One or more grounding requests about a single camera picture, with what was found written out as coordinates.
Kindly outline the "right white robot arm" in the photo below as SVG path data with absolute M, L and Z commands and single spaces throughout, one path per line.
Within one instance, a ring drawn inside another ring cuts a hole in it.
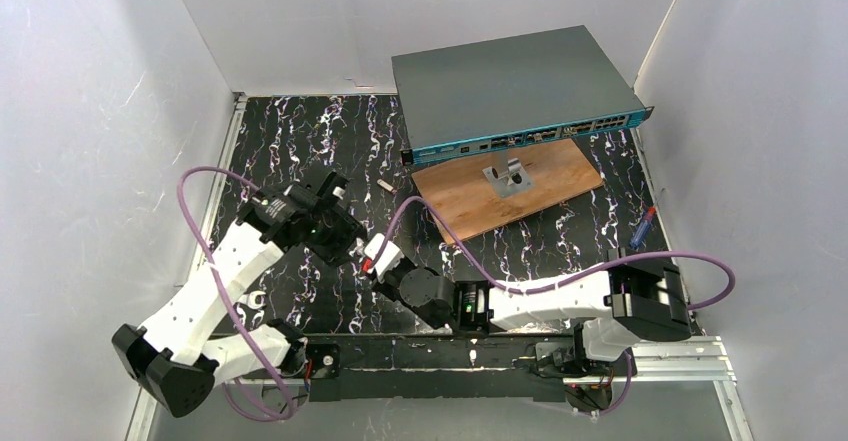
M 612 372 L 641 341 L 690 338 L 691 322 L 679 269 L 666 260 L 628 262 L 584 270 L 568 284 L 542 280 L 507 283 L 452 281 L 418 266 L 394 245 L 367 249 L 364 272 L 374 292 L 402 304 L 433 329 L 485 336 L 531 325 L 571 321 L 564 342 L 543 341 L 529 369 L 540 377 L 580 378 Z

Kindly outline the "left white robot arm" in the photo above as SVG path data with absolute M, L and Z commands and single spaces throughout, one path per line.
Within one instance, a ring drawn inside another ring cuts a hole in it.
M 224 318 L 240 319 L 236 301 L 293 247 L 331 267 L 352 258 L 366 228 L 342 206 L 348 181 L 335 171 L 320 180 L 254 187 L 216 249 L 182 288 L 138 326 L 121 325 L 111 343 L 128 375 L 176 418 L 197 409 L 213 389 L 259 371 L 279 385 L 307 382 L 321 366 L 308 339 L 282 319 L 215 339 Z

